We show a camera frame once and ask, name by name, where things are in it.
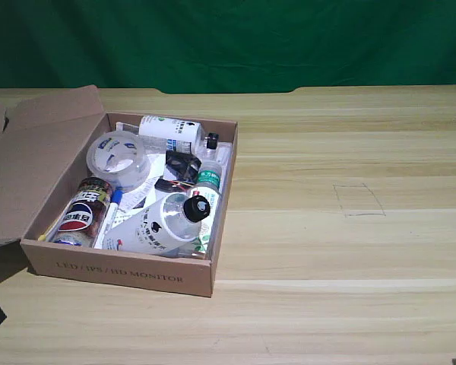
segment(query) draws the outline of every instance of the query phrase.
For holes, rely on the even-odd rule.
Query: can label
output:
[[[112,186],[106,181],[97,178],[83,180],[52,241],[90,246],[105,217],[111,194]]]
[[[59,232],[69,232],[72,230],[83,230],[93,222],[93,212],[84,203],[74,203],[66,212]]]
[[[203,170],[198,175],[198,183],[211,183],[220,188],[220,175],[210,170]]]

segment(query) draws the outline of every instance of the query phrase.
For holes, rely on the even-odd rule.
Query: green label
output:
[[[215,173],[214,171],[210,170],[204,170],[201,171],[198,175],[198,183],[204,183],[208,182],[217,187],[217,189],[220,188],[220,176]]]

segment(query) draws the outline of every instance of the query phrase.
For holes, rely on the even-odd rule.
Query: box lid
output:
[[[105,113],[88,86],[25,100],[8,115],[0,136],[0,246],[27,234]]]

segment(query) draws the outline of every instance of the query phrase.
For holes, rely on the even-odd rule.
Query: receipt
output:
[[[116,212],[116,216],[115,216],[115,219],[113,220],[113,224],[112,224],[112,228],[118,226],[120,223],[126,221],[127,219],[129,219],[130,217],[133,217],[134,215],[136,215],[139,211],[142,211],[143,208],[139,208],[139,209],[131,209],[130,211],[124,213],[122,211],[117,211]]]
[[[135,190],[123,194],[119,209],[123,212],[135,208],[145,199],[144,207],[155,202],[155,183],[164,174],[166,154],[149,154],[150,172],[147,179]]]

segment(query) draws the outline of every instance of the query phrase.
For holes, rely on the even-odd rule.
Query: blue marker cap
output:
[[[122,190],[115,190],[112,196],[112,203],[120,204],[122,201],[123,191]]]

